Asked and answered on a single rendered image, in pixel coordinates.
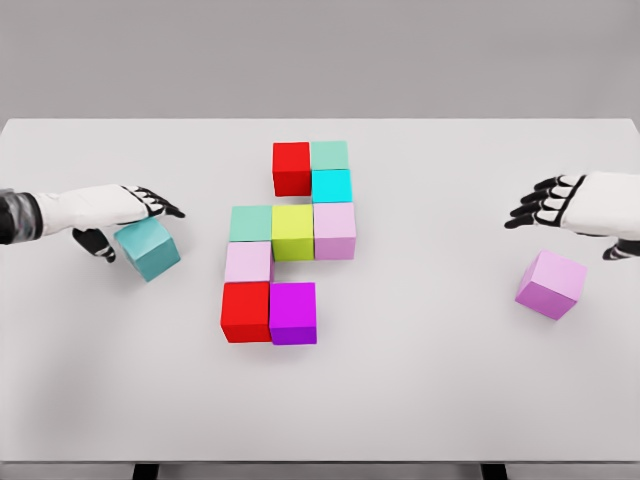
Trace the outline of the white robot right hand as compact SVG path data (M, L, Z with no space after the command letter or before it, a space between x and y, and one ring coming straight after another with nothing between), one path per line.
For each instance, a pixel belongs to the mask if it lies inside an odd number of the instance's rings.
M605 261L640 258L640 174L592 172L545 179L520 199L506 229L545 226L612 237Z

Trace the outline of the red block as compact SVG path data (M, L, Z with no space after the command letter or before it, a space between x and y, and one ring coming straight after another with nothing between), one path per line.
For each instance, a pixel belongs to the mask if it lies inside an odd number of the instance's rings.
M272 147L272 178L276 197L310 196L310 143L274 143Z
M220 326L229 343L271 341L269 282L225 283Z

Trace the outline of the pale pink block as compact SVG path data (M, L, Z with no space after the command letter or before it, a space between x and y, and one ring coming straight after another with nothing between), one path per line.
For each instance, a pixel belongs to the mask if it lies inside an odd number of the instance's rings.
M273 263L270 241L230 242L227 246L224 282L271 282Z
M352 260L356 247L353 202L314 203L316 260Z

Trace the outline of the cyan block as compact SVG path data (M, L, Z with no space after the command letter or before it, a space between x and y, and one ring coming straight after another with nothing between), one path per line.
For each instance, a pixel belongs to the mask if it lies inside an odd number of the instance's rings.
M311 198L313 203L351 202L353 198L350 170L313 170Z

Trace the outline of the mint green block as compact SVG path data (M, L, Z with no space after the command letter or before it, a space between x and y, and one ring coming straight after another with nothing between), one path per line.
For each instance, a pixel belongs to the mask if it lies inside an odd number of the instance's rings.
M234 206L231 210L230 242L264 242L272 239L272 207Z
M312 170L346 170L349 168L348 145L344 140L310 143Z

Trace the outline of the teal block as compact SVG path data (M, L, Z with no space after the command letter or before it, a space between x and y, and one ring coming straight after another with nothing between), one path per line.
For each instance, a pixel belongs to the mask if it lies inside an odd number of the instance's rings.
M172 235L155 218L127 225L116 231L114 237L127 260L146 282L181 260Z

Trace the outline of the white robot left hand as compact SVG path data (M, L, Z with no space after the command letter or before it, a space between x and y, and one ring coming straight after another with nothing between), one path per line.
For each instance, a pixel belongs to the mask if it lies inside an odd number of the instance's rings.
M70 228L87 252L107 263L116 260L116 253L102 228L162 215L186 217L170 201L142 186L110 184L73 190L61 196L61 205L60 225Z

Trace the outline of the orchid pink block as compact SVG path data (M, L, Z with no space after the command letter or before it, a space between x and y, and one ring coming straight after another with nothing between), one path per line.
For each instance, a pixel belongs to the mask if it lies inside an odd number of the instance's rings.
M588 269L549 250L541 250L527 267L515 301L559 320L579 301Z

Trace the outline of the magenta block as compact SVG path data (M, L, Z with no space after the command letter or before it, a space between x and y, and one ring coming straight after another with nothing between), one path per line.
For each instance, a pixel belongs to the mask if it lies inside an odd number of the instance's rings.
M316 344L316 284L272 283L269 329L274 345Z

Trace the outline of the yellow-green block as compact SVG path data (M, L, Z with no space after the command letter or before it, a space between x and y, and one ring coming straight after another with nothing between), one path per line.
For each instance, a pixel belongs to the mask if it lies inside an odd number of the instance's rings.
M272 250L276 262L314 259L314 217L311 204L272 207Z

